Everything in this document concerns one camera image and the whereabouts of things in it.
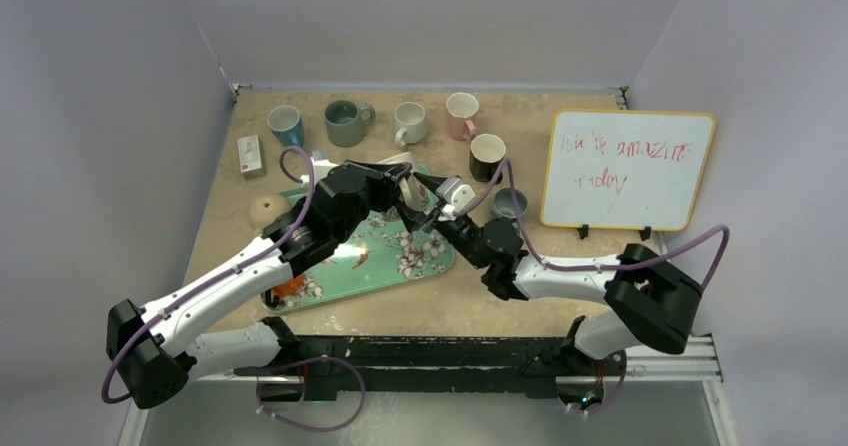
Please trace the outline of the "grey-blue speckled round mug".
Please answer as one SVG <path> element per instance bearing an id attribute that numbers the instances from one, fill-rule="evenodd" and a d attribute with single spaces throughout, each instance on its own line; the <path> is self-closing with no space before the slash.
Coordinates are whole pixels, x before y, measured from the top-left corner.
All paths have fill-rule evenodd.
<path id="1" fill-rule="evenodd" d="M 490 218 L 506 218 L 510 221 L 523 219 L 528 205 L 526 196 L 520 190 L 512 192 L 511 188 L 502 188 L 495 193 L 490 204 Z"/>

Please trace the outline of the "white speckled round mug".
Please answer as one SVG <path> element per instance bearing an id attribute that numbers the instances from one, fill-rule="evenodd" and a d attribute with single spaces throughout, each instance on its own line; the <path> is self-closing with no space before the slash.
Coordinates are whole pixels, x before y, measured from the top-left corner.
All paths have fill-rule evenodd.
<path id="1" fill-rule="evenodd" d="M 394 111 L 394 143 L 398 148 L 420 143 L 428 134 L 425 108 L 416 102 L 404 102 Z"/>

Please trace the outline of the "black mug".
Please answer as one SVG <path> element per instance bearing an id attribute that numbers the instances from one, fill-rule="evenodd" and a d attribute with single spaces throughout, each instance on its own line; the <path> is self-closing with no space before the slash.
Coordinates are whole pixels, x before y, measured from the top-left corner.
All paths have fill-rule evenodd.
<path id="1" fill-rule="evenodd" d="M 478 182 L 489 182 L 506 156 L 506 145 L 497 135 L 477 135 L 470 143 L 469 172 Z"/>

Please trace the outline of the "grey flat-bottom mug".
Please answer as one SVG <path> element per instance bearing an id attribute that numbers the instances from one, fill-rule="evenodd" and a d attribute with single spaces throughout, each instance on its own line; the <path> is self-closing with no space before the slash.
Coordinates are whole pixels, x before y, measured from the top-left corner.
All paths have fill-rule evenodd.
<path id="1" fill-rule="evenodd" d="M 349 148 L 362 142 L 366 127 L 375 119 L 376 111 L 372 105 L 357 105 L 345 99 L 331 102 L 324 110 L 328 139 L 338 147 Z"/>

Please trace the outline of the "pink faceted mug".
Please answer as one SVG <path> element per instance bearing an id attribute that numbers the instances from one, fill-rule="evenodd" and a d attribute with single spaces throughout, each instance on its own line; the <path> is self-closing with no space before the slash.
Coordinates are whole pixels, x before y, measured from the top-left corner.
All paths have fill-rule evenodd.
<path id="1" fill-rule="evenodd" d="M 446 102 L 446 127 L 451 138 L 472 139 L 477 134 L 476 118 L 480 110 L 478 99 L 467 92 L 451 94 Z"/>

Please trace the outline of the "blue textured mug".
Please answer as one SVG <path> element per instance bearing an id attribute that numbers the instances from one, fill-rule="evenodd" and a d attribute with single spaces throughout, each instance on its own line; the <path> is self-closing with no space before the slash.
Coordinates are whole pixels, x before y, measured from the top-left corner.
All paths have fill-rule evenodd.
<path id="1" fill-rule="evenodd" d="M 296 107 L 291 105 L 277 106 L 268 114 L 267 125 L 283 146 L 304 146 L 303 120 Z"/>

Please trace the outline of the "orange mug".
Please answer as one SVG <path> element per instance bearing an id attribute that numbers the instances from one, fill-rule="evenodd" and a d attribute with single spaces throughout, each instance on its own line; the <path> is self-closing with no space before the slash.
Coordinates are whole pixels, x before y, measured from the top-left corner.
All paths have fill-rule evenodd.
<path id="1" fill-rule="evenodd" d="M 303 275 L 299 275 L 293 279 L 286 281 L 283 284 L 277 285 L 272 289 L 272 293 L 279 298 L 286 298 L 296 295 L 304 287 L 305 279 Z"/>

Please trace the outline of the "cream mug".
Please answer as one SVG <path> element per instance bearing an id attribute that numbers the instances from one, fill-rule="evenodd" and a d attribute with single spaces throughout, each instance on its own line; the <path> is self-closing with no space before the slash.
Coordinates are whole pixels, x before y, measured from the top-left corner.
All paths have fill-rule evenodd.
<path id="1" fill-rule="evenodd" d="M 424 211 L 428 207 L 429 198 L 426 188 L 413 176 L 413 173 L 419 172 L 415 156 L 411 152 L 403 152 L 379 161 L 379 164 L 397 163 L 411 165 L 410 175 L 400 181 L 400 191 L 405 205 L 416 211 Z"/>

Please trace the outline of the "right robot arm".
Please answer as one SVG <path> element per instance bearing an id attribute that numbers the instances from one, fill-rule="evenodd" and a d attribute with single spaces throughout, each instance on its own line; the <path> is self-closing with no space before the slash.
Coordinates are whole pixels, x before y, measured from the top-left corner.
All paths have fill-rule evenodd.
<path id="1" fill-rule="evenodd" d="M 427 210 L 398 198 L 395 208 L 408 230 L 435 231 L 502 300 L 565 298 L 595 302 L 608 311 L 577 320 L 561 347 L 564 365 L 584 373 L 614 352 L 643 345 L 679 355 L 687 347 L 702 286 L 650 248 L 628 244 L 619 254 L 594 258 L 532 256 L 510 219 L 478 225 L 460 207 L 474 193 L 459 177 L 415 174 L 437 202 Z"/>

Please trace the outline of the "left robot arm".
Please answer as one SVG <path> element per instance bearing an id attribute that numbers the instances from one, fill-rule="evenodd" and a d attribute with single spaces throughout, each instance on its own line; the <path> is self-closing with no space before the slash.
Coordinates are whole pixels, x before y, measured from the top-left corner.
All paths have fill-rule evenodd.
<path id="1" fill-rule="evenodd" d="M 209 326 L 275 286 L 332 256 L 373 212 L 403 201 L 408 162 L 345 161 L 312 183 L 242 251 L 195 282 L 139 306 L 129 299 L 107 314 L 111 361 L 101 387 L 107 404 L 132 400 L 140 409 L 163 404 L 202 363 L 190 346 Z"/>

